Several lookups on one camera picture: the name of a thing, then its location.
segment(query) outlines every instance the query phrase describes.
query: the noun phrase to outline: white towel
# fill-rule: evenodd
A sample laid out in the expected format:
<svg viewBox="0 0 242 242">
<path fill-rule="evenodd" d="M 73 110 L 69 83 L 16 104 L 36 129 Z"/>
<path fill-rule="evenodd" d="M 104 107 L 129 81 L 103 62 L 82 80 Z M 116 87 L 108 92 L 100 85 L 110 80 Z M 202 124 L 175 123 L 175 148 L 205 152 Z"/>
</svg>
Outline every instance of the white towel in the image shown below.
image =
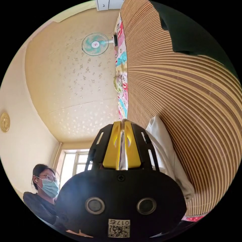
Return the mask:
<svg viewBox="0 0 242 242">
<path fill-rule="evenodd" d="M 121 121 L 121 130 L 124 128 L 124 121 L 129 120 L 123 119 Z M 169 133 L 158 115 L 150 120 L 146 128 L 146 132 L 154 146 L 160 172 L 168 175 L 177 182 L 183 192 L 185 201 L 189 202 L 194 196 L 194 187 L 189 182 L 187 175 L 173 148 Z M 124 134 L 122 133 L 119 168 L 125 170 L 127 168 L 127 163 L 123 135 Z M 155 170 L 154 161 L 151 161 L 151 164 L 153 170 Z"/>
</svg>

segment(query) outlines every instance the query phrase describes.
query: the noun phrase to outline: black hair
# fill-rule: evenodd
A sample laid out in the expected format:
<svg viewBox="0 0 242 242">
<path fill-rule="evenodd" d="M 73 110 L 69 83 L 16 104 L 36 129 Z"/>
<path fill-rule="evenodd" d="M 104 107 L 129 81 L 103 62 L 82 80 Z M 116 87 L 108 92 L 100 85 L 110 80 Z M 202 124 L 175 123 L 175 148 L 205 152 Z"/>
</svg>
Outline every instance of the black hair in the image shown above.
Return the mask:
<svg viewBox="0 0 242 242">
<path fill-rule="evenodd" d="M 33 175 L 39 177 L 40 176 L 40 173 L 42 173 L 44 170 L 50 170 L 52 171 L 54 174 L 55 174 L 55 171 L 51 168 L 49 168 L 47 165 L 44 165 L 44 164 L 37 164 L 34 169 L 33 169 Z M 32 184 L 34 185 L 35 189 L 38 190 L 38 186 L 36 183 L 34 183 L 33 181 L 33 178 L 32 178 Z"/>
</svg>

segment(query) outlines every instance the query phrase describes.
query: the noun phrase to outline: window frame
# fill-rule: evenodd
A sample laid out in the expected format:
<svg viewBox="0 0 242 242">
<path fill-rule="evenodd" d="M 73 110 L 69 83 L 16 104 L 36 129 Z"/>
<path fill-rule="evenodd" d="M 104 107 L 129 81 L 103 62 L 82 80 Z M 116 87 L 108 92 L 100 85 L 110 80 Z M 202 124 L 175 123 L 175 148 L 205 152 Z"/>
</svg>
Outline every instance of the window frame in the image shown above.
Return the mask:
<svg viewBox="0 0 242 242">
<path fill-rule="evenodd" d="M 82 164 L 86 164 L 83 162 L 78 162 L 79 160 L 79 156 L 80 155 L 88 155 L 90 149 L 73 149 L 73 150 L 62 150 L 62 152 L 64 152 L 64 157 L 63 157 L 63 161 L 62 161 L 62 166 L 61 166 L 61 172 L 60 172 L 60 178 L 59 178 L 59 188 L 60 188 L 60 183 L 61 183 L 61 177 L 62 177 L 62 171 L 63 171 L 63 167 L 64 167 L 64 163 L 65 163 L 65 158 L 67 154 L 75 154 L 75 159 L 74 159 L 74 165 L 73 165 L 73 170 L 72 170 L 72 176 L 76 175 L 76 169 L 77 169 L 77 165 L 82 165 Z"/>
<path fill-rule="evenodd" d="M 79 162 L 79 157 L 80 156 L 86 156 L 88 155 L 89 151 L 82 151 L 82 152 L 76 152 L 76 157 L 75 157 L 75 161 L 74 161 L 74 166 L 73 166 L 73 172 L 72 172 L 72 176 L 76 175 L 76 170 L 77 170 L 77 165 L 85 165 L 86 162 Z"/>
</svg>

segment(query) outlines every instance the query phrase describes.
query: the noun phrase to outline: white cloth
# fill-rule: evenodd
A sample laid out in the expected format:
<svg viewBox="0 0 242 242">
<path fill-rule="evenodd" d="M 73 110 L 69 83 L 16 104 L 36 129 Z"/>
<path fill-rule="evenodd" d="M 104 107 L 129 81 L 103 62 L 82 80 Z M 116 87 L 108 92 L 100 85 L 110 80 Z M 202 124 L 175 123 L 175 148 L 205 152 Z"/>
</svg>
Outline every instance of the white cloth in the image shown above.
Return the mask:
<svg viewBox="0 0 242 242">
<path fill-rule="evenodd" d="M 170 135 L 158 115 L 150 120 L 146 131 L 155 148 L 160 171 L 177 182 L 186 202 L 189 202 L 194 196 L 194 187 L 188 180 L 173 148 Z"/>
</svg>

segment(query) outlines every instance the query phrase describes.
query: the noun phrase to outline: window pane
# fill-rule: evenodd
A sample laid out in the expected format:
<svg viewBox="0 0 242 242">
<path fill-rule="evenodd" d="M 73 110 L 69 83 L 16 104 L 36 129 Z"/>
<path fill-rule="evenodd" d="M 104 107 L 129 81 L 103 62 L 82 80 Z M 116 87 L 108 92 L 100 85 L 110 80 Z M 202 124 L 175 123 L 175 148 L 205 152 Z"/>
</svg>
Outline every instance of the window pane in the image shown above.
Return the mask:
<svg viewBox="0 0 242 242">
<path fill-rule="evenodd" d="M 76 154 L 66 154 L 62 173 L 61 173 L 61 185 L 60 188 L 72 177 L 73 167 Z"/>
<path fill-rule="evenodd" d="M 78 163 L 86 163 L 88 155 L 79 155 Z"/>
<path fill-rule="evenodd" d="M 89 166 L 88 166 L 88 170 L 90 170 L 92 168 L 92 162 L 90 162 Z M 80 172 L 83 172 L 85 170 L 85 166 L 84 164 L 78 164 L 76 166 L 76 174 L 80 173 Z"/>
</svg>

